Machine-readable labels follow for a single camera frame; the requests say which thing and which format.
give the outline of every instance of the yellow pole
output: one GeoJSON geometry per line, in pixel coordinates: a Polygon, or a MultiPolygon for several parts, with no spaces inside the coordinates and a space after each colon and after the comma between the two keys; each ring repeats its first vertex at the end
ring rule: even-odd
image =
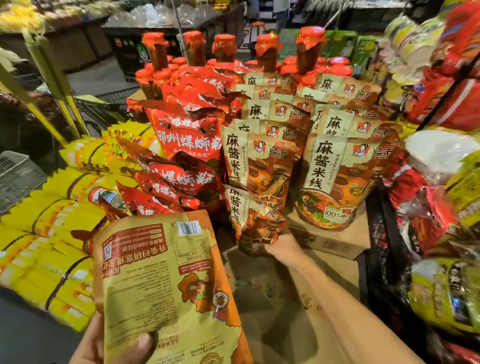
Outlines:
{"type": "Polygon", "coordinates": [[[70,112],[67,109],[67,106],[65,105],[65,101],[62,100],[57,100],[60,106],[60,110],[65,117],[68,125],[70,126],[70,129],[72,130],[73,136],[75,139],[80,139],[80,134],[78,133],[77,127],[75,126],[75,122],[73,121],[72,116],[70,115],[70,112]]]}
{"type": "Polygon", "coordinates": [[[66,96],[68,105],[72,109],[73,115],[77,119],[78,123],[82,127],[83,133],[85,135],[91,136],[90,132],[88,131],[87,126],[85,125],[84,119],[82,118],[82,115],[80,114],[80,111],[77,109],[77,105],[75,105],[75,100],[71,96],[66,96]]]}
{"type": "Polygon", "coordinates": [[[28,107],[28,109],[36,116],[37,119],[40,120],[40,122],[47,128],[49,132],[52,133],[52,135],[63,145],[67,146],[68,142],[61,136],[61,134],[55,129],[55,127],[48,121],[48,119],[45,117],[45,115],[42,114],[42,112],[31,102],[25,103],[25,105],[28,107]]]}

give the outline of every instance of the white bowl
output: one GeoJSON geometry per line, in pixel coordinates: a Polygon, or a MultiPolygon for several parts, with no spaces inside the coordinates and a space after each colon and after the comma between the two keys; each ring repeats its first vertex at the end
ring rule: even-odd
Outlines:
{"type": "Polygon", "coordinates": [[[480,145],[468,135],[443,130],[424,130],[407,138],[408,162],[424,175],[436,174],[442,182],[462,166],[460,162],[480,145]]]}

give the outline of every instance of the barcode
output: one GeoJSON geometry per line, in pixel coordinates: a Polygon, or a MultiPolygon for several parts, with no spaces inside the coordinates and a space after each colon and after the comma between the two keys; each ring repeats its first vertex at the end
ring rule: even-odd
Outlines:
{"type": "Polygon", "coordinates": [[[198,221],[177,222],[177,226],[179,227],[179,234],[181,236],[198,235],[201,232],[200,224],[198,223],[198,221]]]}
{"type": "Polygon", "coordinates": [[[336,250],[338,252],[344,252],[347,249],[347,246],[342,243],[333,242],[331,240],[325,240],[322,244],[323,248],[336,250]]]}

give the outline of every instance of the jeans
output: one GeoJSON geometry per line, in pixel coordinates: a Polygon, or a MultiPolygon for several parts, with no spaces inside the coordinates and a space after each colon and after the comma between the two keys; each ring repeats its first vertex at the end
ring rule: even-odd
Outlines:
{"type": "Polygon", "coordinates": [[[276,33],[280,34],[280,31],[287,26],[288,23],[288,10],[282,12],[273,13],[276,23],[276,33]]]}

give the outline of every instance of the forearm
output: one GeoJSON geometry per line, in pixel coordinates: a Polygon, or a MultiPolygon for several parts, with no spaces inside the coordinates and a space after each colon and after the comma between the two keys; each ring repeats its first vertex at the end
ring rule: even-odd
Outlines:
{"type": "Polygon", "coordinates": [[[299,257],[293,268],[311,286],[352,362],[423,363],[379,318],[333,282],[311,258],[299,257]]]}

